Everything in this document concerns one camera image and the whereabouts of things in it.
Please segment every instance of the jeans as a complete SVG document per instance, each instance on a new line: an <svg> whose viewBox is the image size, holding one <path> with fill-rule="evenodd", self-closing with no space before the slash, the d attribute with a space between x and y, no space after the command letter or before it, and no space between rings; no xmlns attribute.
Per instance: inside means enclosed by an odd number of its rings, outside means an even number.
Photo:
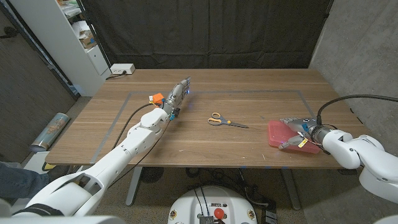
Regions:
<svg viewBox="0 0 398 224"><path fill-rule="evenodd" d="M11 168L0 162L0 197L32 198L47 184L48 174Z"/></svg>

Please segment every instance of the white box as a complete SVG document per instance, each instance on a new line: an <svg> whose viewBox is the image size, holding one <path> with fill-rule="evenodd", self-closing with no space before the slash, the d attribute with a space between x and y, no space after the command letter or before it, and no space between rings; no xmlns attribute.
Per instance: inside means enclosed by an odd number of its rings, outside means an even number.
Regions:
<svg viewBox="0 0 398 224"><path fill-rule="evenodd" d="M126 74L132 74L135 69L132 63L115 63L111 67L111 72L113 75L120 75L123 71L126 71Z"/></svg>

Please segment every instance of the white robot body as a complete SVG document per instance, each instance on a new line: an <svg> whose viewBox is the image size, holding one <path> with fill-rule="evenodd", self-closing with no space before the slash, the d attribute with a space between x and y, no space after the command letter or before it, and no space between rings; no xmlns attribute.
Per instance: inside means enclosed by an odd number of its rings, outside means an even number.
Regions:
<svg viewBox="0 0 398 224"><path fill-rule="evenodd" d="M257 223L252 205L240 194L219 186L204 186L202 189L203 193L201 188L197 188L183 194L174 202L169 213L169 224L199 224L202 211L203 216L213 216L216 220L215 210L217 208L224 211L225 218L221 220L225 223Z"/></svg>

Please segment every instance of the table top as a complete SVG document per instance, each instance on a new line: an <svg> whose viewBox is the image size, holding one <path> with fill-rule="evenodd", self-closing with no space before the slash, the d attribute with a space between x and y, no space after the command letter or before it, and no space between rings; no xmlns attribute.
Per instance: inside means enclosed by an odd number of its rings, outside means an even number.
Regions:
<svg viewBox="0 0 398 224"><path fill-rule="evenodd" d="M184 99L180 115L169 123L139 166L341 168L332 156L321 151L311 154L268 145L270 120L311 117L324 103L339 97L318 71L308 69L136 70L133 75L105 82L46 161L64 165L98 161L111 150L131 113L148 103L149 95L160 92L167 96L188 76L192 78L191 93ZM140 110L121 139L153 109L148 106ZM212 112L249 128L211 126L207 119ZM369 134L343 101L323 110L322 120L354 137ZM136 164L145 153L130 164Z"/></svg>

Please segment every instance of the black curtain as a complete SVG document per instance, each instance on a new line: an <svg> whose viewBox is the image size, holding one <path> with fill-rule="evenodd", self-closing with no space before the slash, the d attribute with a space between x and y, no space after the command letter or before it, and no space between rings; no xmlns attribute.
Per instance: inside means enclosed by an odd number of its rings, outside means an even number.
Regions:
<svg viewBox="0 0 398 224"><path fill-rule="evenodd" d="M307 68L330 0L82 0L111 64Z"/></svg>

